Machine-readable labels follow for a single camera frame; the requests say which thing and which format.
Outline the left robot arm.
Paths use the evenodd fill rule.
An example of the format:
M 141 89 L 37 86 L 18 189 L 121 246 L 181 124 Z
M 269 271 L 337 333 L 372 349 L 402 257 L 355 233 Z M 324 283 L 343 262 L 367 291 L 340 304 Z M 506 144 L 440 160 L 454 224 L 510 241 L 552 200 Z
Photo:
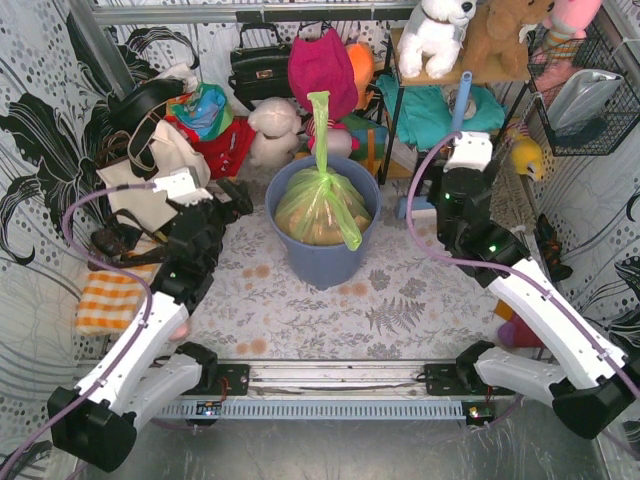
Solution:
M 161 267 L 151 281 L 126 275 L 144 291 L 133 320 L 89 374 L 72 389 L 56 388 L 47 401 L 54 446 L 104 472 L 124 463 L 139 431 L 172 400 L 228 387 L 217 354 L 194 342 L 179 345 L 162 366 L 152 365 L 212 285 L 227 226 L 253 211 L 245 182 L 216 183 L 228 200 L 196 187 L 188 174 L 141 184 L 166 194 L 177 210 Z

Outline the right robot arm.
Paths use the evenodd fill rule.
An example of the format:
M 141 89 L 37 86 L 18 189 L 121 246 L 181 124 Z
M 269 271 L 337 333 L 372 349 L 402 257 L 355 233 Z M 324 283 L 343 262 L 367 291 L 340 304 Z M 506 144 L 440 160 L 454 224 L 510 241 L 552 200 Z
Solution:
M 529 250 L 490 218 L 491 179 L 471 168 L 428 173 L 437 237 L 465 274 L 505 302 L 557 363 L 479 341 L 456 360 L 462 381 L 535 399 L 584 439 L 597 437 L 639 396 L 639 361 L 592 328 L 548 281 Z

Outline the green trash bag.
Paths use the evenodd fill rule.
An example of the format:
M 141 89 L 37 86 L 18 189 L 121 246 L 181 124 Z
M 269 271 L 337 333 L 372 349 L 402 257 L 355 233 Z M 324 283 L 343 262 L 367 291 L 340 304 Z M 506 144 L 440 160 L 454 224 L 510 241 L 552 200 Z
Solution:
M 296 172 L 286 185 L 275 213 L 276 226 L 288 237 L 312 246 L 343 244 L 356 251 L 372 217 L 364 197 L 344 175 L 328 164 L 329 96 L 312 92 L 315 160 Z

